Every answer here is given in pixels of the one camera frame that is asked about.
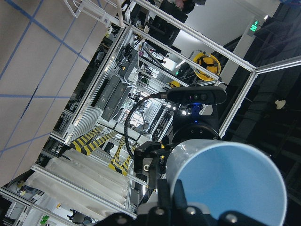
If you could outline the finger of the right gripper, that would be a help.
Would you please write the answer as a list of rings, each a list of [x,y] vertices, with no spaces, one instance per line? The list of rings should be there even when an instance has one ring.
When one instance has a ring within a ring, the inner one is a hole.
[[[134,150],[134,172],[148,177],[148,187],[157,188],[157,180],[166,172],[169,146],[147,141]]]

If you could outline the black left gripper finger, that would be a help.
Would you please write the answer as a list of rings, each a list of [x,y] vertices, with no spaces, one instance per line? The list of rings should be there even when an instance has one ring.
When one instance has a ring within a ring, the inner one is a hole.
[[[182,181],[178,179],[174,186],[173,192],[173,206],[177,210],[186,209],[187,208],[187,200],[184,192],[184,188],[182,185]]]

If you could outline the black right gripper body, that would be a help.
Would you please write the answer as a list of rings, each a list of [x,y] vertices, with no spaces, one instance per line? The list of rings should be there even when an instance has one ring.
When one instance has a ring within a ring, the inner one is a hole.
[[[176,105],[169,144],[179,144],[191,139],[221,139],[216,105],[213,106],[211,115],[200,115],[202,108],[202,104]]]

